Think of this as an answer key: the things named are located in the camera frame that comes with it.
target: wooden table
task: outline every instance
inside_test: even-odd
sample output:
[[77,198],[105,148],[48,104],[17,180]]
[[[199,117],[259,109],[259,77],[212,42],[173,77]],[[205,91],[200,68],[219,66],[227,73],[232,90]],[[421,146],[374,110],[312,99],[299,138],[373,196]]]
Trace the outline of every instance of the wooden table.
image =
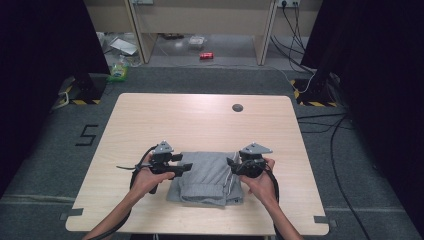
[[[243,105],[242,112],[232,109]],[[238,151],[257,142],[271,148],[280,186],[280,206],[302,235],[325,235],[325,216],[292,103],[285,96],[122,94],[112,112],[66,228],[89,231],[128,192],[132,167],[151,146],[167,140],[182,151]],[[263,205],[245,191],[243,205],[224,208],[167,202],[171,181],[138,202],[121,232],[163,234],[274,235]]]

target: forearm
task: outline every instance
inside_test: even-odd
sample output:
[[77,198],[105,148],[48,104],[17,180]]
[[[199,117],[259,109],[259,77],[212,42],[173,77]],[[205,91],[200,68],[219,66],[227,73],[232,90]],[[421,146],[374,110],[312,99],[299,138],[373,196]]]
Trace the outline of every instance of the forearm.
[[83,239],[90,239],[100,234],[103,234],[125,218],[125,216],[130,212],[131,208],[138,202],[140,199],[139,196],[136,196],[134,193],[129,192],[124,199],[112,210],[112,212],[107,215],[93,230],[91,230]]
[[277,201],[268,201],[264,203],[264,206],[271,216],[274,225],[277,227],[278,231],[281,233],[285,240],[303,239],[303,237],[299,234],[296,228],[293,227],[289,219],[281,210]]

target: wire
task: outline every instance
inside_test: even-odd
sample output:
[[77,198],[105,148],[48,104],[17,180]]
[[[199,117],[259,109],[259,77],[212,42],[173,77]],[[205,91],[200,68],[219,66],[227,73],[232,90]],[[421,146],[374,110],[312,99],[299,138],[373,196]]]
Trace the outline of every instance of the wire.
[[[280,44],[282,47],[284,47],[284,48],[287,48],[287,49],[291,49],[290,47],[287,47],[286,45],[284,45],[284,44],[282,44],[278,39],[277,39],[277,37],[276,36],[274,36],[274,39],[275,39],[275,41],[277,41],[277,43],[278,44]],[[299,54],[305,54],[305,53],[303,53],[303,52],[301,52],[301,51],[297,51],[296,49],[292,49],[292,51],[293,52],[297,52],[297,53],[299,53]]]
[[343,116],[336,124],[336,127],[334,128],[333,134],[331,135],[331,140],[330,140],[330,156],[331,156],[331,165],[333,167],[333,172],[334,172],[334,177],[336,178],[336,182],[337,182],[337,186],[339,187],[339,190],[343,196],[343,198],[345,199],[349,209],[351,210],[352,214],[355,216],[356,221],[358,222],[359,226],[362,229],[362,232],[364,233],[365,237],[370,240],[371,238],[368,235],[367,230],[365,229],[364,225],[361,222],[361,219],[359,218],[359,216],[357,215],[357,213],[355,212],[355,210],[353,209],[349,199],[346,196],[346,193],[344,192],[342,185],[340,183],[340,179],[339,176],[337,174],[337,169],[336,169],[336,165],[335,165],[335,160],[334,160],[334,136],[336,135],[337,130],[340,127],[340,124],[343,122],[343,120],[346,118],[347,115]]
[[[302,65],[300,65],[298,62],[296,62],[293,58],[291,58],[291,56],[289,56],[289,55],[287,55],[281,48],[279,48],[278,46],[277,46],[277,44],[274,42],[274,39],[273,38],[271,38],[271,42],[274,44],[274,46],[275,46],[275,48],[277,48],[277,50],[280,52],[280,54],[281,55],[283,55],[283,56],[285,56],[286,58],[288,58],[289,59],[289,61],[290,62],[293,62],[296,66],[298,66],[299,68],[301,68],[301,69],[303,69],[303,70],[305,70],[305,72],[308,72],[308,73],[311,73],[311,74],[313,74],[314,72],[313,71],[311,71],[311,70],[309,70],[309,69],[307,69],[306,67],[304,67],[304,66],[302,66]],[[292,69],[294,70],[294,71],[296,71],[296,72],[299,72],[298,70],[296,70],[296,69],[294,69],[293,68],[293,66],[291,65],[291,63],[290,63],[290,66],[292,67]]]
[[291,22],[290,22],[290,20],[289,20],[289,18],[287,17],[287,15],[286,15],[286,11],[285,11],[285,7],[283,7],[283,14],[284,14],[284,17],[286,18],[286,20],[287,20],[287,23],[289,24],[289,27],[290,27],[290,29],[292,30],[292,33],[293,33],[293,40],[299,45],[299,47],[301,47],[303,50],[305,50],[304,48],[303,48],[303,44],[301,43],[302,42],[302,40],[300,40],[299,39],[299,37],[297,36],[297,34],[296,34],[296,31],[295,30],[293,30],[293,27],[292,27],[292,25],[291,25]]
[[296,119],[299,120],[299,119],[306,119],[306,118],[333,117],[333,116],[342,116],[342,115],[346,115],[346,113],[333,113],[333,114],[303,116],[303,117],[297,117]]
[[[319,125],[319,126],[331,126],[333,127],[335,124],[326,124],[326,123],[315,123],[315,122],[298,122],[300,124],[311,124],[311,125]],[[348,128],[348,127],[340,127],[346,130],[354,130],[355,128]]]

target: black cable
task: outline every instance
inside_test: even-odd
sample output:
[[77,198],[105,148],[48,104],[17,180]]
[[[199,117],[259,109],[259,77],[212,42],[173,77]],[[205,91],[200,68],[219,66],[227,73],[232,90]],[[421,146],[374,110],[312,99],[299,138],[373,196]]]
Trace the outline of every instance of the black cable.
[[300,17],[300,9],[299,9],[299,4],[297,2],[293,3],[294,4],[294,15],[296,18],[296,27],[295,27],[295,32],[297,31],[297,33],[299,34],[299,40],[300,40],[300,45],[303,49],[303,51],[306,51],[305,46],[303,45],[302,42],[302,35],[300,34],[300,27],[299,27],[299,17]]
[[[298,123],[302,123],[302,124],[311,124],[311,125],[320,125],[320,126],[331,126],[333,127],[335,124],[325,124],[325,123],[315,123],[315,122],[298,122]],[[354,130],[354,128],[347,128],[347,127],[340,127],[346,130]],[[302,133],[322,133],[322,132],[302,132]]]
[[285,18],[286,18],[286,20],[287,20],[287,23],[289,24],[290,29],[292,30],[293,38],[294,38],[295,42],[297,43],[297,45],[299,45],[299,47],[301,47],[303,50],[305,50],[305,49],[302,47],[302,44],[301,44],[301,41],[302,41],[302,40],[300,40],[300,39],[299,39],[299,37],[298,37],[298,36],[297,36],[297,34],[296,34],[296,31],[295,31],[295,30],[293,30],[293,27],[292,27],[292,25],[291,25],[291,22],[290,22],[289,18],[288,18],[288,17],[287,17],[287,15],[286,15],[285,7],[283,7],[283,14],[284,14],[284,17],[285,17]]
[[[287,49],[289,49],[290,50],[290,47],[287,47],[286,45],[284,45],[284,44],[282,44],[279,40],[278,40],[278,38],[277,37],[275,37],[274,36],[274,39],[275,39],[275,41],[277,41],[277,43],[280,45],[280,46],[282,46],[282,47],[284,47],[284,48],[287,48]],[[292,49],[292,51],[293,52],[297,52],[297,53],[299,53],[299,54],[305,54],[305,53],[303,53],[303,52],[301,52],[301,51],[297,51],[296,49]]]
[[299,68],[301,68],[301,69],[303,69],[303,70],[305,70],[306,72],[308,72],[308,73],[311,73],[311,74],[313,74],[313,72],[311,71],[311,70],[309,70],[309,69],[307,69],[307,68],[305,68],[304,66],[302,66],[302,65],[300,65],[299,63],[297,63],[295,60],[293,60],[289,55],[287,55],[281,48],[279,48],[278,46],[277,46],[277,44],[274,42],[274,39],[273,38],[271,38],[271,42],[274,44],[274,46],[277,48],[277,50],[283,55],[283,56],[285,56],[286,58],[288,58],[289,59],[289,62],[293,62],[294,64],[296,64],[296,66],[298,66]]
[[352,212],[352,214],[355,216],[356,221],[358,222],[359,226],[362,229],[362,232],[364,233],[365,237],[370,240],[370,236],[368,235],[368,232],[366,231],[364,225],[362,224],[361,220],[359,219],[359,216],[356,214],[355,210],[353,209],[352,205],[350,204],[349,199],[346,196],[346,193],[344,192],[341,183],[340,183],[340,179],[339,176],[337,174],[337,169],[336,169],[336,165],[335,165],[335,160],[334,160],[334,149],[333,149],[333,142],[334,142],[334,136],[337,132],[337,129],[340,127],[340,124],[343,122],[343,120],[347,117],[347,115],[343,116],[338,122],[337,125],[333,131],[333,134],[331,135],[331,140],[330,140],[330,156],[331,156],[331,164],[333,166],[333,172],[334,172],[334,177],[336,178],[336,182],[337,182],[337,186],[339,187],[339,190],[343,196],[343,198],[345,199],[350,211]]
[[342,116],[346,115],[346,113],[332,113],[332,114],[320,114],[320,115],[312,115],[312,116],[303,116],[303,117],[297,117],[296,119],[306,119],[306,118],[317,118],[317,117],[332,117],[332,116]]

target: black curtain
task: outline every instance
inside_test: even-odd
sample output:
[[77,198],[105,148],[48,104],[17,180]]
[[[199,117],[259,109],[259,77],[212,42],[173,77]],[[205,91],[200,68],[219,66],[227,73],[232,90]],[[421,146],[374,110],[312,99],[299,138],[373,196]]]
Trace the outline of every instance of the black curtain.
[[[350,25],[340,25],[350,6]],[[350,112],[424,236],[424,1],[324,0],[302,63],[337,73]],[[342,37],[337,32],[342,30]],[[334,59],[326,61],[326,56]]]
[[109,73],[82,0],[2,2],[0,196],[28,157],[62,82]]

